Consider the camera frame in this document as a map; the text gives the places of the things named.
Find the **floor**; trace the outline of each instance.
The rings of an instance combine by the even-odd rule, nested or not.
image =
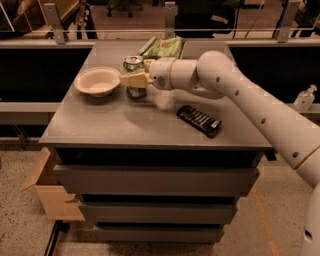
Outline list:
[[[41,148],[38,138],[22,150],[19,140],[0,138],[0,255],[44,255],[53,221],[48,221],[34,187],[20,192]],[[259,164],[260,176],[225,235],[215,245],[99,242],[90,223],[70,223],[53,255],[63,256],[295,256],[312,192],[291,168],[278,160]]]

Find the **cardboard box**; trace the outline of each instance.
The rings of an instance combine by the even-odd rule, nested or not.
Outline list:
[[[37,156],[21,190],[35,186],[49,220],[84,221],[75,194],[68,194],[53,175],[55,157],[44,147]]]

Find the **desk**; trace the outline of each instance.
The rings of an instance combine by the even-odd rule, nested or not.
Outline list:
[[[97,42],[82,70],[121,70],[125,56],[144,41]],[[197,58],[224,43],[187,41],[183,56]],[[59,156],[54,174],[99,240],[215,243],[258,178],[257,165],[272,146],[227,98],[209,100],[173,91],[174,109],[162,111],[152,99],[131,100],[119,86],[104,98],[72,86],[40,143]],[[183,104],[222,120],[209,139],[178,119]]]

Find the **small object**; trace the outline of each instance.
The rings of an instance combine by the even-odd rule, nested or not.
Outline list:
[[[293,105],[298,110],[308,110],[315,99],[314,91],[317,91],[317,86],[312,84],[308,90],[299,93]]]
[[[203,132],[207,137],[213,138],[218,131],[221,120],[208,116],[191,105],[184,105],[177,111],[177,116],[194,128]]]
[[[143,69],[143,58],[141,56],[127,56],[123,62],[123,68],[126,72],[134,72]],[[142,98],[146,96],[146,92],[146,88],[127,87],[127,96],[131,99]]]
[[[93,97],[104,97],[120,84],[120,72],[109,67],[87,69],[74,80],[74,85],[82,93]]]

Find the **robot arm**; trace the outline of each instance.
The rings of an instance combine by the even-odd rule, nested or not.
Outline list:
[[[275,150],[312,187],[302,256],[320,252],[320,127],[246,78],[223,53],[209,51],[199,60],[161,58],[150,67],[153,85],[207,97],[229,97]]]

